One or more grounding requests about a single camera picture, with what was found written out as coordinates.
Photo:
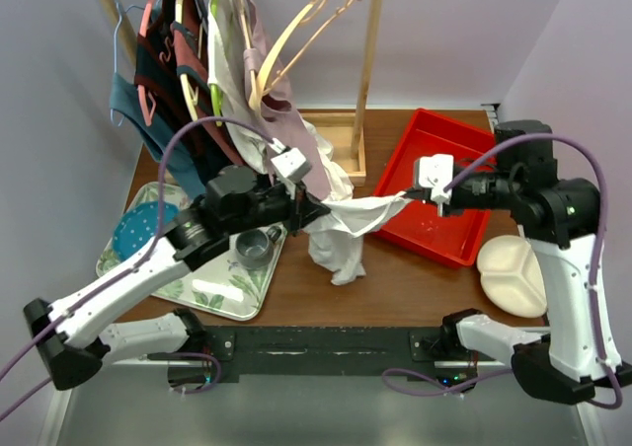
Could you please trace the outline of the white tank top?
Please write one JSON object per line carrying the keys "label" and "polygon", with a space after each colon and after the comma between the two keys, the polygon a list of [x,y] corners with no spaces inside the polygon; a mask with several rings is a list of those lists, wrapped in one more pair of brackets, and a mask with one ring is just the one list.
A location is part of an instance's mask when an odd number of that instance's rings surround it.
{"label": "white tank top", "polygon": [[309,238],[309,256],[332,273],[333,285],[346,285],[365,276],[363,237],[379,230],[410,202],[403,191],[388,196],[326,201],[330,212],[304,229]]}

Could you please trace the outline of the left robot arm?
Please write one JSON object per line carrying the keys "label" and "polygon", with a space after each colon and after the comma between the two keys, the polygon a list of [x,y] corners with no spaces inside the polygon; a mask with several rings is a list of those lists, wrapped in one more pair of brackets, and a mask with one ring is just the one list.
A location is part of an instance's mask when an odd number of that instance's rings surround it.
{"label": "left robot arm", "polygon": [[255,173],[232,166],[206,194],[180,211],[136,254],[97,281],[63,299],[35,299],[24,309],[39,356],[54,387],[75,388],[102,368],[144,354],[200,357],[208,334],[189,309],[160,318],[118,323],[129,308],[194,272],[230,248],[230,238],[281,224],[295,233],[330,209],[305,184],[262,187]]}

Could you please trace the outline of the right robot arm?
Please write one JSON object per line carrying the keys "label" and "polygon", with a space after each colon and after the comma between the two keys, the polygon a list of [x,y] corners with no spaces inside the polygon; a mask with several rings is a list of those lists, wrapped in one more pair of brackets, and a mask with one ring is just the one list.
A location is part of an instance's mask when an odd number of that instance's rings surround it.
{"label": "right robot arm", "polygon": [[437,348],[453,360],[480,352],[511,369],[529,396],[561,405],[595,403],[608,388],[611,409],[623,403],[631,366],[612,338],[601,257],[608,196],[601,168],[594,180],[562,180],[553,146],[560,141],[537,119],[499,123],[495,144],[466,166],[449,154],[419,158],[411,199],[441,217],[468,209],[507,211],[538,261],[549,332],[537,335],[491,320],[475,309],[445,316]]}

